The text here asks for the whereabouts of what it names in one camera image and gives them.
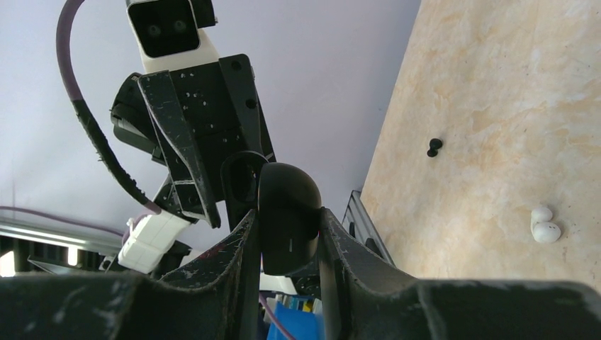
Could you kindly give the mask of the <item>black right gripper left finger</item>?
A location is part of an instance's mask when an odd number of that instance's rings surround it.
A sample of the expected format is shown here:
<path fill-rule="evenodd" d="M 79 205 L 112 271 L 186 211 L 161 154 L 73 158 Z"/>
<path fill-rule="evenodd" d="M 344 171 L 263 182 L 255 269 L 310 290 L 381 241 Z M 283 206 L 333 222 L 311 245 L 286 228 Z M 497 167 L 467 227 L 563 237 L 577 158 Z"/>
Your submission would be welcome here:
<path fill-rule="evenodd" d="M 254 339 L 258 219 L 159 280 L 131 271 L 1 279 L 2 339 Z"/>

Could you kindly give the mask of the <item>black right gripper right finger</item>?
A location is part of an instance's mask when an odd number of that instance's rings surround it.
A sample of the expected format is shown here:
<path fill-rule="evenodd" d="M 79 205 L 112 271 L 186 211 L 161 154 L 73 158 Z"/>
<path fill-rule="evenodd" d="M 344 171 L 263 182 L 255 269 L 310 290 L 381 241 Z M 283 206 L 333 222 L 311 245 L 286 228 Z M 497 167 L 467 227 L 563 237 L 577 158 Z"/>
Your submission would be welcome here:
<path fill-rule="evenodd" d="M 318 250 L 326 339 L 600 338 L 600 294 L 581 283 L 415 278 L 327 208 Z"/>

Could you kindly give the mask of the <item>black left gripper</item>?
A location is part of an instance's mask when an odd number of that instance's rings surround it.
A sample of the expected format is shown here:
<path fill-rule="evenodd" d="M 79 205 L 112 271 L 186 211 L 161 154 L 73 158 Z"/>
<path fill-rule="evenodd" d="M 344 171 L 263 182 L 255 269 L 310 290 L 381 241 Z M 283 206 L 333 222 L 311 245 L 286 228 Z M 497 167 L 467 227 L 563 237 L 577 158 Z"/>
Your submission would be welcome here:
<path fill-rule="evenodd" d="M 113 134 L 164 165 L 151 116 L 189 173 L 172 183 L 192 185 L 198 194 L 202 213 L 182 213 L 219 228 L 216 201 L 224 195 L 232 232 L 250 210 L 257 209 L 262 167 L 276 159 L 248 56 L 233 55 L 171 74 L 162 71 L 139 77 L 137 72 L 127 77 L 115 97 Z M 244 151 L 249 146 L 240 115 L 259 117 L 263 155 Z"/>

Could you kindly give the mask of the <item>black oval charging case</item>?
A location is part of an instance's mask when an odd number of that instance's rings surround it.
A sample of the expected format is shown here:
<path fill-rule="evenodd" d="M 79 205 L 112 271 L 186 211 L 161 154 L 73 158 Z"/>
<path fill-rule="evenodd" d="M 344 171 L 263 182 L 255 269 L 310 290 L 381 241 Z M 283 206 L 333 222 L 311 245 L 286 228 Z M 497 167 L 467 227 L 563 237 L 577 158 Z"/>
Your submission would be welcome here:
<path fill-rule="evenodd" d="M 315 181 L 296 166 L 268 163 L 257 198 L 264 272 L 287 276 L 307 266 L 317 249 L 322 207 Z"/>

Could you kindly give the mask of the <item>black earbud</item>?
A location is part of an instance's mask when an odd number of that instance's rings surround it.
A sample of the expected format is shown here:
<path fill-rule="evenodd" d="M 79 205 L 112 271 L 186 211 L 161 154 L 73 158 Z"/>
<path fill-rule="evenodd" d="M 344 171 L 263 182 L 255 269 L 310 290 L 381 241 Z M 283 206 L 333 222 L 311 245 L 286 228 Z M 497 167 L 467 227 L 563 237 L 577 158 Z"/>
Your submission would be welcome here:
<path fill-rule="evenodd" d="M 444 146 L 444 142 L 439 138 L 433 138 L 429 141 L 429 149 L 427 150 L 428 157 L 436 157 L 439 150 Z"/>

